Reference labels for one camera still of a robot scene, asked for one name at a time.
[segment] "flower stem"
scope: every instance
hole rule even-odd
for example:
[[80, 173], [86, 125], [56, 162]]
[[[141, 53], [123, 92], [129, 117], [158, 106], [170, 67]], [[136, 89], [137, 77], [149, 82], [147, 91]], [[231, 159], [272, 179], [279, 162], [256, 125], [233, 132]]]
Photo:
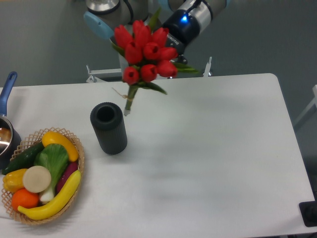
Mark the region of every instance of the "flower stem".
[[129, 86], [129, 91], [128, 91], [128, 98], [127, 98], [127, 102], [125, 104], [125, 110], [126, 111], [129, 111], [128, 114], [130, 113], [131, 111], [131, 106], [132, 106], [132, 102], [133, 102], [133, 99], [138, 91], [138, 86], [136, 85], [130, 85]]

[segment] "cucumber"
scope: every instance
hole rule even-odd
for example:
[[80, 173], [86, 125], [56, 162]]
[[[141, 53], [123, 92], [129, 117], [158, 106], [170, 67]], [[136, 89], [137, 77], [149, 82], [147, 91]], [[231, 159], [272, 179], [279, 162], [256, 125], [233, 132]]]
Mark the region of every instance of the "cucumber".
[[14, 160], [11, 160], [8, 166], [2, 170], [2, 174], [6, 175], [12, 171], [16, 171], [19, 169], [28, 169], [33, 166], [34, 160], [38, 153], [40, 153], [44, 149], [42, 142], [40, 141], [36, 145], [33, 145], [22, 153], [17, 155]]

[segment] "wicker basket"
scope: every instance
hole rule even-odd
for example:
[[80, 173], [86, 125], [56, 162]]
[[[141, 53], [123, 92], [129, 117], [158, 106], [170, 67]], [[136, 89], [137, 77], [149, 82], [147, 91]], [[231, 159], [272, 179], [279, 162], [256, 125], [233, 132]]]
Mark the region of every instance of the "wicker basket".
[[[69, 130], [66, 129], [60, 129], [60, 128], [50, 128], [50, 129], [41, 129], [39, 131], [34, 132], [34, 134], [29, 135], [28, 137], [25, 138], [24, 141], [21, 142], [21, 144], [17, 147], [17, 149], [14, 151], [14, 154], [12, 155], [11, 160], [14, 160], [14, 158], [21, 153], [22, 151], [24, 151], [25, 149], [29, 148], [30, 146], [38, 143], [41, 141], [42, 136], [48, 132], [48, 131], [56, 131], [59, 132], [61, 134], [63, 134], [64, 136], [66, 136], [77, 148], [78, 153], [79, 153], [79, 159], [78, 159], [78, 170], [81, 172], [81, 175], [83, 175], [83, 171], [84, 171], [84, 148], [80, 142], [80, 140], [77, 138], [76, 135], [74, 135], [72, 132], [70, 132]], [[50, 221], [55, 220], [56, 218], [58, 218], [61, 214], [63, 214], [70, 206], [71, 204], [74, 202], [78, 190], [80, 188], [80, 184], [76, 190], [76, 192], [74, 193], [74, 195], [71, 197], [70, 201], [54, 216], [49, 217], [47, 219], [43, 219], [43, 220], [39, 220], [39, 221], [35, 221], [32, 220], [30, 218], [28, 218], [26, 215], [20, 213], [20, 212], [16, 212], [13, 210], [13, 208], [11, 207], [11, 199], [12, 199], [12, 193], [8, 192], [4, 189], [2, 189], [2, 203], [4, 204], [4, 207], [6, 209], [6, 212], [10, 215], [11, 218], [13, 218], [15, 221], [19, 221], [23, 224], [27, 224], [27, 225], [40, 225], [40, 224], [44, 224]]]

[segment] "string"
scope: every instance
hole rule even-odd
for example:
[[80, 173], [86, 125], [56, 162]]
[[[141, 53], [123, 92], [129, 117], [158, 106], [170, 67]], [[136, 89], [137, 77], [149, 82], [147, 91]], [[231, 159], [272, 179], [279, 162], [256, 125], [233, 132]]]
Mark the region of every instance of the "string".
[[128, 100], [129, 102], [132, 102], [134, 98], [128, 98], [128, 95], [124, 94], [120, 94], [117, 90], [115, 90], [114, 88], [112, 88], [117, 94], [119, 94], [122, 98]]

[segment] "saucepan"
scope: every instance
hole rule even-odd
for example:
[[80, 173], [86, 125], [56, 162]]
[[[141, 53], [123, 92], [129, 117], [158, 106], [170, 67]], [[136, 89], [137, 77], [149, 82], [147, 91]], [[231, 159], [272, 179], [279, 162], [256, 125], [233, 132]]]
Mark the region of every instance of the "saucepan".
[[7, 101], [17, 76], [16, 72], [9, 74], [0, 94], [0, 170], [6, 168], [13, 152], [21, 142], [20, 135], [6, 118]]

